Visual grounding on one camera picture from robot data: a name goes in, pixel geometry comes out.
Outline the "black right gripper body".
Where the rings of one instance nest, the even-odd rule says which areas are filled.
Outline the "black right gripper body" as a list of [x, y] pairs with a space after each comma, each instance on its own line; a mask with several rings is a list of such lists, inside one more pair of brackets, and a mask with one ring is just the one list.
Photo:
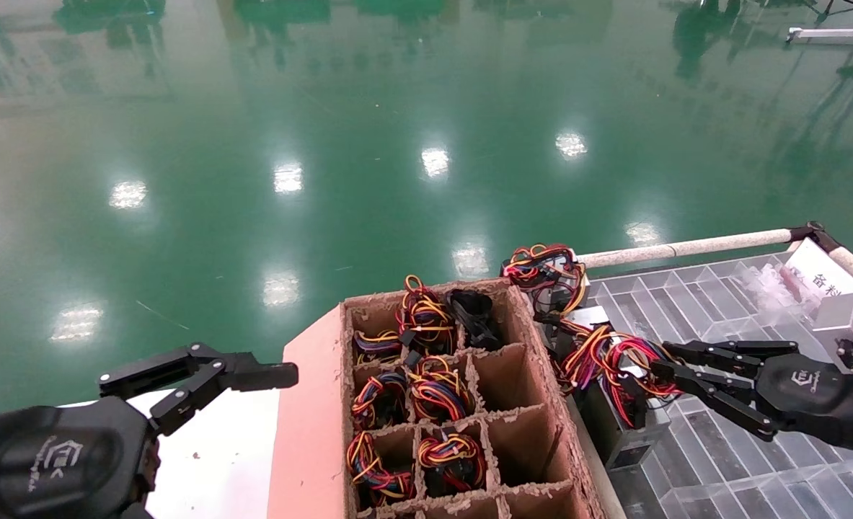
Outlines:
[[766, 359], [756, 375], [756, 409], [778, 430], [853, 451], [853, 373], [800, 354]]

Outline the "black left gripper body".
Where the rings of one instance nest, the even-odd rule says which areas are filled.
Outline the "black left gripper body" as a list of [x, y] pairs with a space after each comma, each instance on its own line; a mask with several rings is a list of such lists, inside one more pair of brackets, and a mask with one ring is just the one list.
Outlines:
[[116, 397], [0, 414], [0, 518], [147, 518], [158, 450]]

